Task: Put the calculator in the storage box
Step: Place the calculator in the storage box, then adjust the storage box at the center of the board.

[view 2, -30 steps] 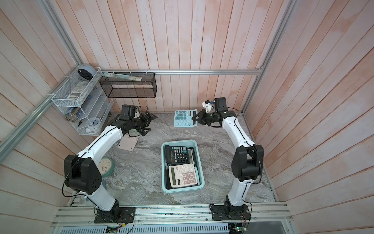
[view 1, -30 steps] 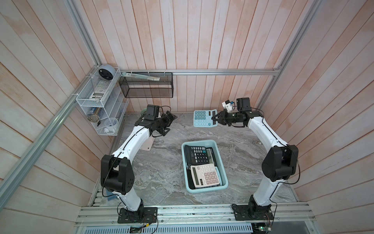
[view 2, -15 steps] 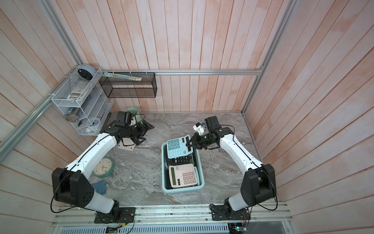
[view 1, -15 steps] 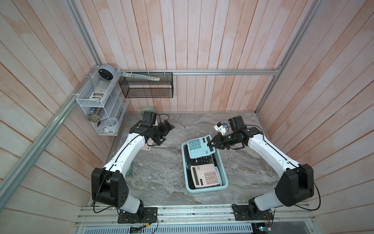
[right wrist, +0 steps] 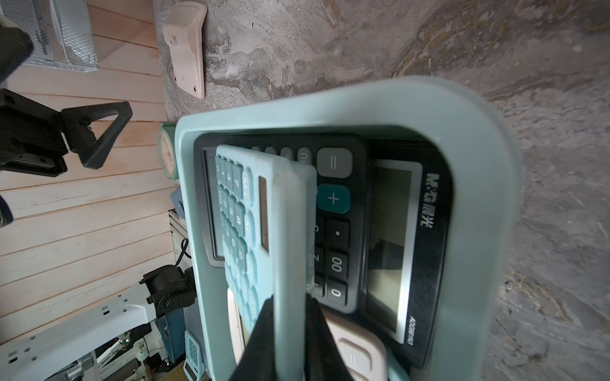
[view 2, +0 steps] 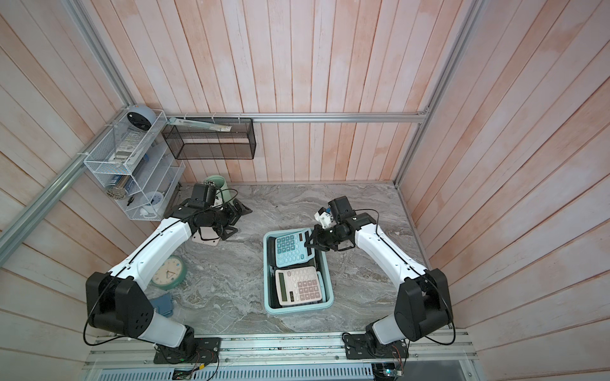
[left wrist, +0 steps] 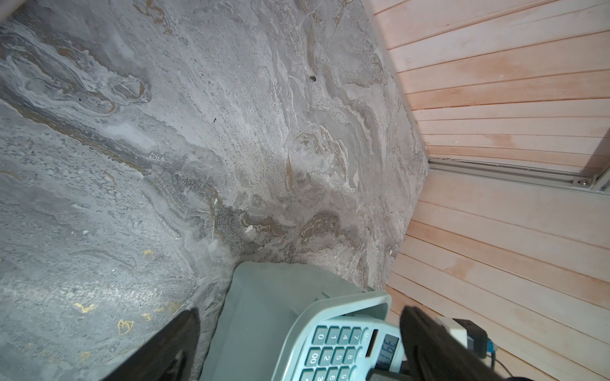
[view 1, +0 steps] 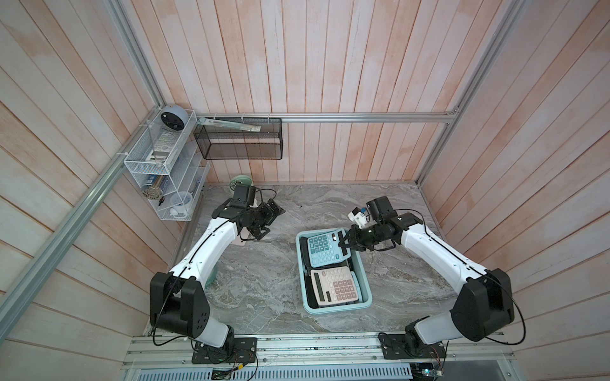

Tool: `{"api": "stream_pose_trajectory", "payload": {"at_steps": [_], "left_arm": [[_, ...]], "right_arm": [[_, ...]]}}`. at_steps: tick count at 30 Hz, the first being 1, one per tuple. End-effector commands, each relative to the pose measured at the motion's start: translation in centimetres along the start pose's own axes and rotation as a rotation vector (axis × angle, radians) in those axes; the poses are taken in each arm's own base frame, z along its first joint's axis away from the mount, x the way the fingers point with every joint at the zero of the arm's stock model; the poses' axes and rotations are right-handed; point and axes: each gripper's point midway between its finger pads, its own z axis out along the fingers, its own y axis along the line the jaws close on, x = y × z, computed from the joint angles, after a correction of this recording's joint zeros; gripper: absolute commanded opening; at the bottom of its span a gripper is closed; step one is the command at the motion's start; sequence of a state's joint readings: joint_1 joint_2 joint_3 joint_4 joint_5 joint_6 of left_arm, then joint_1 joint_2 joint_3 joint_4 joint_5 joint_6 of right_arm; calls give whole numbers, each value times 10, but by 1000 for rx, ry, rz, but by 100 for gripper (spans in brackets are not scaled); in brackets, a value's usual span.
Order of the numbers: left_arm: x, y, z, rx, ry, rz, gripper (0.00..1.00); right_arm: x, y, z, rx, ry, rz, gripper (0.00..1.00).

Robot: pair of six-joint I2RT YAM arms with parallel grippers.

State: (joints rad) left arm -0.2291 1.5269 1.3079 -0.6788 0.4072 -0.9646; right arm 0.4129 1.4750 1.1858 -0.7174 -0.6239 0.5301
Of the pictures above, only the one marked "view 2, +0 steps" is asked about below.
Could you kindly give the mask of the teal calculator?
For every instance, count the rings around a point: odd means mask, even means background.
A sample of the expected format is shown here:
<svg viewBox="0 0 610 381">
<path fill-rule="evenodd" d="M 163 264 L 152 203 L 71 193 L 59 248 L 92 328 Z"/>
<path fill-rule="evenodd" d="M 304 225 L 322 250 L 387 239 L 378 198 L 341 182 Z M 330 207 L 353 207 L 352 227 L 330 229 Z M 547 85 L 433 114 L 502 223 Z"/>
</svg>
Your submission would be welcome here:
<svg viewBox="0 0 610 381">
<path fill-rule="evenodd" d="M 277 237 L 275 241 L 275 260 L 278 268 L 305 264 L 315 257 L 315 252 L 305 244 L 310 230 L 300 230 Z"/>
</svg>

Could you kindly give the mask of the teal plastic storage box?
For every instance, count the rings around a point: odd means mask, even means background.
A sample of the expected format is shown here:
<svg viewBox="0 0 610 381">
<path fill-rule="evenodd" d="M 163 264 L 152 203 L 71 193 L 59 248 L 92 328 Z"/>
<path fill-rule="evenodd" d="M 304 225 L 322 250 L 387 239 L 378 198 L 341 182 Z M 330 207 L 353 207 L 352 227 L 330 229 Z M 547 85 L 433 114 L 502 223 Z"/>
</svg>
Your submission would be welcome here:
<svg viewBox="0 0 610 381">
<path fill-rule="evenodd" d="M 334 303 L 325 252 L 305 246 L 311 233 L 299 229 L 265 234 L 264 304 L 269 314 L 319 311 Z"/>
</svg>

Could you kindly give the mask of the pale pink calculator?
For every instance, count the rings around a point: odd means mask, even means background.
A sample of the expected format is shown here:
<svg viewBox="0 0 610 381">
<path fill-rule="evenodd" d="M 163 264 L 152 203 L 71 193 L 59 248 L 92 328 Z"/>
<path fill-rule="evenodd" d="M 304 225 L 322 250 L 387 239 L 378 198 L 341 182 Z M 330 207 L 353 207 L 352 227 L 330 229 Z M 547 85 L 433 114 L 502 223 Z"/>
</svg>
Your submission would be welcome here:
<svg viewBox="0 0 610 381">
<path fill-rule="evenodd" d="M 219 244 L 221 239 L 212 228 L 202 227 L 197 233 L 193 235 L 192 241 L 198 244 L 206 244 L 215 247 Z"/>
</svg>

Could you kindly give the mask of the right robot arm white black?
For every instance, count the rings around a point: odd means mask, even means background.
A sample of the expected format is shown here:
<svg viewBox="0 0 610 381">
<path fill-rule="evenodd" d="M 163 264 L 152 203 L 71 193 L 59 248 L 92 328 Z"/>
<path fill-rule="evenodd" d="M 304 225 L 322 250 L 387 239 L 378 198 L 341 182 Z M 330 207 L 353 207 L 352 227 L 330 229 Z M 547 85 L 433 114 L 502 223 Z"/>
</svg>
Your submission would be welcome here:
<svg viewBox="0 0 610 381">
<path fill-rule="evenodd" d="M 335 198 L 316 212 L 317 224 L 305 244 L 321 252 L 341 252 L 340 244 L 349 242 L 367 253 L 396 287 L 392 314 L 367 325 L 362 340 L 370 349 L 380 349 L 419 341 L 446 326 L 456 330 L 446 275 L 408 256 L 369 212 L 353 209 L 346 196 Z"/>
</svg>

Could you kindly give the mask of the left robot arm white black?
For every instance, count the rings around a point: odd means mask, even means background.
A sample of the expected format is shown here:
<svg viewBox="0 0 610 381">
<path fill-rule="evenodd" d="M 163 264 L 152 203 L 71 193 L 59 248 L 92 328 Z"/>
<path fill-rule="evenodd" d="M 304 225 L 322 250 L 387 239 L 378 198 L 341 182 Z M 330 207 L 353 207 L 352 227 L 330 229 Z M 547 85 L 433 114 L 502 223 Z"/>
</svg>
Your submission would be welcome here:
<svg viewBox="0 0 610 381">
<path fill-rule="evenodd" d="M 191 197 L 168 211 L 125 260 L 105 273 L 93 273 L 86 282 L 85 325 L 162 349 L 195 352 L 193 328 L 157 313 L 145 290 L 165 260 L 202 228 L 213 229 L 223 241 L 237 233 L 236 223 L 252 211 L 235 196 L 218 203 L 221 194 L 212 182 L 195 184 Z"/>
</svg>

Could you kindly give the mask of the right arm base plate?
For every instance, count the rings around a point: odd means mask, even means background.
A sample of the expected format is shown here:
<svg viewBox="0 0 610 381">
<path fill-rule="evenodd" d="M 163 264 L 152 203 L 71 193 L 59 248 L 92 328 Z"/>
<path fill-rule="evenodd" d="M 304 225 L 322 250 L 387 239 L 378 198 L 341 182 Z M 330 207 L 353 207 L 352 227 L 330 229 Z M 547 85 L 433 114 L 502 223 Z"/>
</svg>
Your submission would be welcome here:
<svg viewBox="0 0 610 381">
<path fill-rule="evenodd" d="M 405 341 L 381 344 L 370 332 L 361 334 L 345 332 L 341 335 L 341 339 L 348 360 L 409 358 L 408 344 Z"/>
</svg>

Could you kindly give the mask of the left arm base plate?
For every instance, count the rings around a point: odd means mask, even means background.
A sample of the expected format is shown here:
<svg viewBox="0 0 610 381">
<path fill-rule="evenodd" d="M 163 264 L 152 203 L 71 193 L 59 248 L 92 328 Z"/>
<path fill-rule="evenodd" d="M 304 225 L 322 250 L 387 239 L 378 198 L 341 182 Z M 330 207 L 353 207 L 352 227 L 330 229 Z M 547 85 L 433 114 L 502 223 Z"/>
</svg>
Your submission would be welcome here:
<svg viewBox="0 0 610 381">
<path fill-rule="evenodd" d="M 176 348 L 159 345 L 153 359 L 155 364 L 212 364 L 219 360 L 221 338 L 185 338 Z"/>
</svg>

